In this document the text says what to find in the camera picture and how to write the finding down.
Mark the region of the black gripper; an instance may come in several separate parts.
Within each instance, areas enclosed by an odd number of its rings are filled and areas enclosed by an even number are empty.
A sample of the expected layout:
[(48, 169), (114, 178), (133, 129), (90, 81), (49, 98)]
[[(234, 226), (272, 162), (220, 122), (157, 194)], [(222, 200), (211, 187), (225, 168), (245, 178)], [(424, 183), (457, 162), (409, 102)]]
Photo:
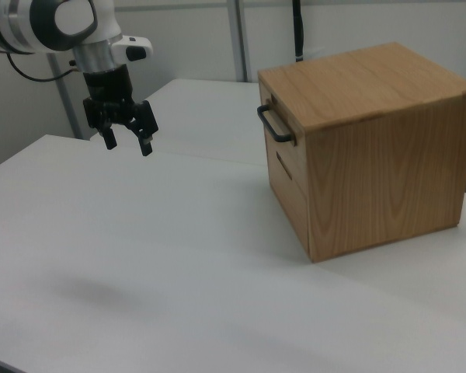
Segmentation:
[(141, 153), (152, 153), (151, 141), (158, 124), (147, 100), (135, 103), (127, 66), (100, 73), (84, 73), (89, 97), (83, 100), (88, 125), (102, 136), (106, 148), (112, 150), (117, 140), (112, 124), (121, 124), (132, 131), (139, 141)]

